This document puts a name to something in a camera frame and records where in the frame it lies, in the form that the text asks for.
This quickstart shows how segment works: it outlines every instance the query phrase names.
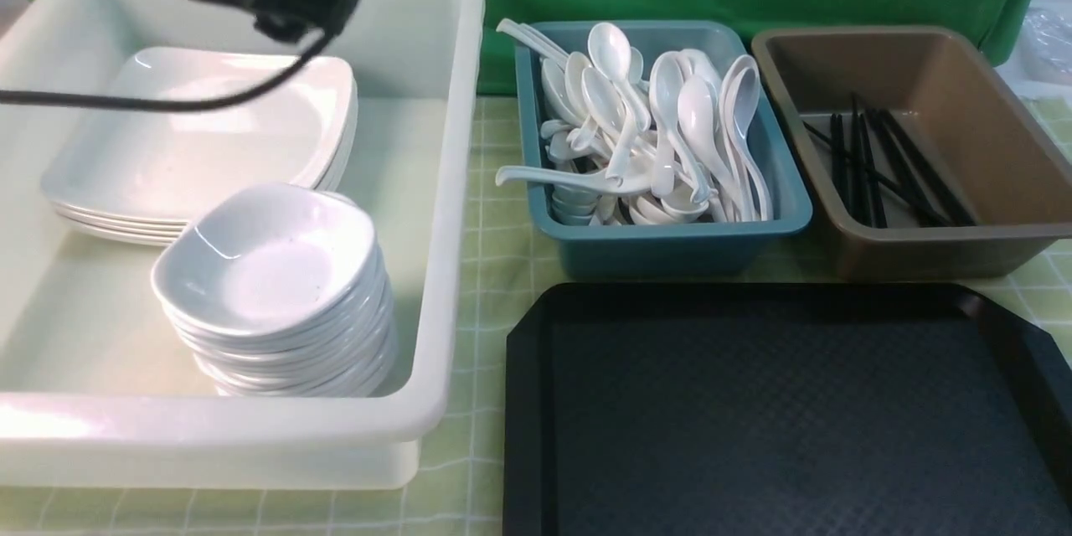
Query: chopstick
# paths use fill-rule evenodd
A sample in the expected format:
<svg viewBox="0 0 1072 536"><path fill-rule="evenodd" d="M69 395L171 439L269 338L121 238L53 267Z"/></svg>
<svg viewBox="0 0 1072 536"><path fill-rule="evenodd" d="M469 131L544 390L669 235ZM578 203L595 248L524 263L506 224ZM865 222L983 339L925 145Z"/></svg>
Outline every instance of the chopstick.
<svg viewBox="0 0 1072 536"><path fill-rule="evenodd" d="M875 226L870 215L870 198L867 196L867 174L864 173L864 139L860 134L860 113L857 100L852 99L852 218L864 226Z"/></svg>
<svg viewBox="0 0 1072 536"><path fill-rule="evenodd" d="M917 204L910 204L912 212L915 214L915 220L919 220L921 226L937 226L941 224L935 222L932 218L936 214L934 210L934 205L930 205L930 200L927 200L926 193L923 193L919 181L915 180L915 175L912 174L912 169L908 167L908 163L905 162L905 155L900 154L897 149L897 144L893 142L893 136L890 135L890 131L885 129L884 123L878 119L877 113L874 109L864 110L867 120L870 121L872 128L875 131L875 138L882 146L882 151L885 153L887 162L890 163L890 169L893 170L893 176L896 181L904 185L908 194L917 199Z"/></svg>
<svg viewBox="0 0 1072 536"><path fill-rule="evenodd" d="M915 144L908 137L905 129L900 128L900 124L894 119L893 114L888 111L888 109L880 109L879 116L890 126L890 131L893 132L897 143L900 144L900 148L908 154L908 160L912 162L915 170L920 173L920 176L926 181L927 187L935 193L935 197L938 197L938 204L941 205L946 213L953 220L953 224L957 224L957 226L974 226L976 220L972 220L968 210L961 204L961 200L957 199L952 190L949 190L949 185L942 182L942 178L935 172L934 166L927 163L927 159L923 157L919 147L915 147Z"/></svg>
<svg viewBox="0 0 1072 536"><path fill-rule="evenodd" d="M853 117L860 121L860 135L862 136L864 143L864 163L869 170L875 169L875 154L870 147L870 137L867 134L867 121L864 120L864 116L861 113L855 113L857 102L855 95L852 96L852 111ZM877 228L884 228L888 226L885 220L885 208L882 207L882 193L878 190L878 182L874 178L867 179L867 192L870 194L872 200L872 215L875 219L874 226Z"/></svg>
<svg viewBox="0 0 1072 536"><path fill-rule="evenodd" d="M833 138L833 144L831 148L837 151L838 155L845 153L845 123L842 120L840 113L832 113L830 116L830 135ZM832 176L834 177L834 189L837 189L837 195L842 197L842 203L845 207L848 205L848 193L849 193L849 180L848 175L845 174L845 162L834 162L831 166L833 170Z"/></svg>
<svg viewBox="0 0 1072 536"><path fill-rule="evenodd" d="M830 136L827 136L825 134L823 134L823 132L819 132L818 129L807 123L807 121L803 121L803 123L804 128L807 129L808 132L812 132L812 134L815 135L816 138L819 138L822 143L827 144L827 147L831 149L831 155L837 155L837 158L842 159L842 162L852 163L852 158L849 153L847 153L847 151L838 151L834 149L834 143L833 139L830 138ZM899 199L904 202L905 205L908 205L908 207L919 212L922 212L923 215L926 215L929 220L934 220L934 223L938 224L939 226L953 226L953 224L951 224L949 220L946 220L942 215L939 215L938 212L935 212L934 209L932 209L930 207L923 207L922 204L915 200L917 197L912 197L910 193L905 193L904 190L902 190L900 187L897 185L897 183L893 182L888 177L883 176L883 174L879 173L879 170L870 169L868 168L868 166L863 166L863 168L864 170L866 170L866 173L869 174L870 177L873 177L876 181L878 181L879 184L884 185L890 193L894 193L894 195L899 197Z"/></svg>

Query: square white plate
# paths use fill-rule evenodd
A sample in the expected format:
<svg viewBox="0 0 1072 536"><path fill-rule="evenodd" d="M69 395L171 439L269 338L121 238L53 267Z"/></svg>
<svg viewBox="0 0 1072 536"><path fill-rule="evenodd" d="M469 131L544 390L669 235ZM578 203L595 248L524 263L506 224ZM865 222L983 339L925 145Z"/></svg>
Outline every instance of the square white plate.
<svg viewBox="0 0 1072 536"><path fill-rule="evenodd" d="M195 100L245 90L292 56L146 48L119 71L115 96ZM353 71L317 58L289 81L244 105L209 113L87 111L45 170L54 205L140 222L196 219L263 182L314 188L357 111Z"/></svg>

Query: table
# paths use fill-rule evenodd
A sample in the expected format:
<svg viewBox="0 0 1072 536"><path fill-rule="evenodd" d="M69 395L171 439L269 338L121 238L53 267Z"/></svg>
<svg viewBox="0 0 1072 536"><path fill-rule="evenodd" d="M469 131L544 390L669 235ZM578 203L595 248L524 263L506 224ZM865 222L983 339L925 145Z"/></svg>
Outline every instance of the table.
<svg viewBox="0 0 1072 536"><path fill-rule="evenodd" d="M1026 102L1072 158L1072 109ZM422 444L421 468L390 492L0 489L0 533L491 536L501 533L506 334L551 285L566 280L554 242L534 232L525 185L496 188L521 163L517 101L482 98L474 120L447 414ZM731 281L827 282L807 234L770 247ZM1072 363L1072 239L1011 277L965 284L1045 327Z"/></svg>

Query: black cable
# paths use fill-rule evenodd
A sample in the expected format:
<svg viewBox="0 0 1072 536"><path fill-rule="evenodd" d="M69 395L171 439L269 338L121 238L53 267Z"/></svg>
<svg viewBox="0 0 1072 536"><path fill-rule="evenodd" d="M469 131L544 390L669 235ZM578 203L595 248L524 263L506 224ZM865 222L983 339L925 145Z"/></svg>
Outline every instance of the black cable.
<svg viewBox="0 0 1072 536"><path fill-rule="evenodd" d="M253 101L254 98L267 94L271 90L286 83L294 77L298 71L315 59L319 53L331 44L346 21L353 16L361 0L347 0L342 16L338 18L330 28L326 28L323 35L312 44L306 51L295 59L294 63L280 73L272 75L264 83L253 86L249 90L232 93L228 96L207 98L203 101L153 101L149 98L118 98L98 96L91 93L62 93L62 92L38 92L38 90L0 90L0 105L45 105L45 107L78 107L85 109L111 109L111 111L158 111L158 113L198 113L214 111L214 109L226 109L234 105L241 105L242 102Z"/></svg>

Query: tray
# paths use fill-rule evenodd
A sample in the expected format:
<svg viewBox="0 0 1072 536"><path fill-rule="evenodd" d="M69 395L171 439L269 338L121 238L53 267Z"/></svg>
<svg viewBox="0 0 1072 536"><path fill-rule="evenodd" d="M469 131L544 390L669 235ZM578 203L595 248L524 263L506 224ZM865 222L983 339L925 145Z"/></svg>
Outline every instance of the tray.
<svg viewBox="0 0 1072 536"><path fill-rule="evenodd" d="M959 285L559 285L506 372L507 536L1072 535L1072 371Z"/></svg>

